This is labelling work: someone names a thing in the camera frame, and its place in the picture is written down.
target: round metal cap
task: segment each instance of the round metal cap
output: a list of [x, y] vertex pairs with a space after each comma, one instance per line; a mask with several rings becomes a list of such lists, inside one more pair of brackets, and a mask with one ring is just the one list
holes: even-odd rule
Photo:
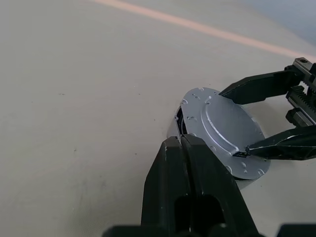
[[189, 91], [181, 103], [188, 134], [202, 138], [233, 176], [257, 179], [267, 172], [270, 161], [249, 156], [234, 157], [245, 147], [265, 139], [254, 119], [232, 100], [210, 88]]

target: white table surface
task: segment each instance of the white table surface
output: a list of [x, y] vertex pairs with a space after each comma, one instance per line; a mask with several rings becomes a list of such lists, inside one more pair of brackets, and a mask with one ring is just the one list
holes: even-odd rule
[[[300, 52], [316, 48], [237, 0], [1, 1], [1, 235], [99, 237], [139, 224], [184, 94], [282, 70]], [[284, 96], [250, 105], [268, 136], [292, 127], [290, 108]], [[315, 168], [273, 161], [242, 189], [260, 232], [316, 221]]]

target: metal gear teeth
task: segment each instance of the metal gear teeth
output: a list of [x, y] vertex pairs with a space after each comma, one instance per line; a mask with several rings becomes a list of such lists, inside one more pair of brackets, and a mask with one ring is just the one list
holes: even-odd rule
[[314, 90], [312, 87], [310, 87], [309, 85], [307, 85], [307, 83], [303, 80], [302, 81], [306, 86], [308, 86], [308, 88], [310, 88], [315, 94], [316, 94], [316, 90]]
[[314, 113], [316, 113], [315, 108], [313, 108], [309, 101], [306, 99], [307, 95], [303, 92], [303, 90], [301, 90], [300, 88], [297, 89], [293, 89], [294, 92], [296, 93], [296, 95], [312, 110], [314, 111]]

